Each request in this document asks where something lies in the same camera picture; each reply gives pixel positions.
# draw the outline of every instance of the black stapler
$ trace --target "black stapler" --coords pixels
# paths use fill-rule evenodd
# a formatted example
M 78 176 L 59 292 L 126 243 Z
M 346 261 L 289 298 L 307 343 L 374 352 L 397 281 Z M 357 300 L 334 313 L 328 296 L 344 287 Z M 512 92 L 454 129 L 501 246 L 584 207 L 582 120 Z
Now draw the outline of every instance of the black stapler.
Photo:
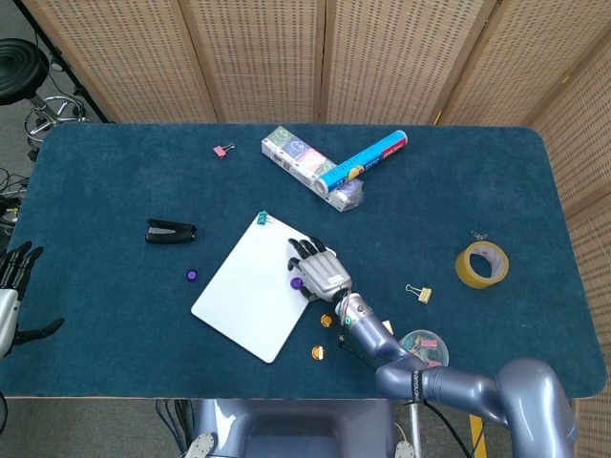
M 149 243 L 185 243 L 195 240 L 198 230 L 193 224 L 184 222 L 147 219 L 149 230 L 144 238 Z

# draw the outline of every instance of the box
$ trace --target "box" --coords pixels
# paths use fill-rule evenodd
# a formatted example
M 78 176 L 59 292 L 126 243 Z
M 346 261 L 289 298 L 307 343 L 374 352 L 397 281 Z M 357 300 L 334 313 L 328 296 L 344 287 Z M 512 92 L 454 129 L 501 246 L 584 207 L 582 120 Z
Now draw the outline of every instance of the box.
M 278 126 L 261 141 L 261 152 L 340 212 L 350 210 L 363 201 L 363 181 L 358 178 L 343 184 L 325 197 L 320 196 L 314 183 L 320 175 L 335 167 L 335 163 L 283 126 Z

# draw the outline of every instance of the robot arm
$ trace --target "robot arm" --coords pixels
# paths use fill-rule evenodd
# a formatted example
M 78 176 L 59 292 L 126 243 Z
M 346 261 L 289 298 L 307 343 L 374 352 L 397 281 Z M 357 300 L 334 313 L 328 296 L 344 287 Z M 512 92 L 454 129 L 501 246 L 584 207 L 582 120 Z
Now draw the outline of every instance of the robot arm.
M 27 241 L 18 248 L 0 254 L 0 358 L 11 352 L 14 345 L 50 336 L 63 324 L 57 319 L 42 329 L 18 331 L 19 308 L 30 281 L 30 272 L 43 252 Z
M 451 367 L 426 368 L 389 333 L 363 298 L 352 293 L 351 278 L 335 255 L 317 239 L 289 241 L 301 256 L 288 268 L 304 277 L 302 294 L 337 302 L 340 322 L 378 367 L 375 383 L 390 399 L 439 402 L 507 427 L 513 454 L 520 458 L 574 456 L 577 424 L 558 376 L 546 363 L 514 360 L 490 379 Z

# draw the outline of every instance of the black stool seat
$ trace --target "black stool seat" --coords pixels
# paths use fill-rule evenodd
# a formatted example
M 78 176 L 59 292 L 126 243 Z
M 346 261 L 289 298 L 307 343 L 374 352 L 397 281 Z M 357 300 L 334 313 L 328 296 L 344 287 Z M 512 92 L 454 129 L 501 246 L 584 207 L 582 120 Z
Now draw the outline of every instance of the black stool seat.
M 49 74 L 49 59 L 33 43 L 0 40 L 0 105 L 32 98 Z

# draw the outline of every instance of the purple bottle cap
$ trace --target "purple bottle cap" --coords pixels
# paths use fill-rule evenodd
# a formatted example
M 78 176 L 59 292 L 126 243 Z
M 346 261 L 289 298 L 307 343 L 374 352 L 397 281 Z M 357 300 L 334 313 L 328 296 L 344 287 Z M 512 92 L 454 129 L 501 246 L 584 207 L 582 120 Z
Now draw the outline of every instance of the purple bottle cap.
M 304 281 L 300 279 L 299 277 L 295 277 L 293 280 L 290 281 L 290 287 L 293 289 L 299 289 L 303 285 L 304 285 Z

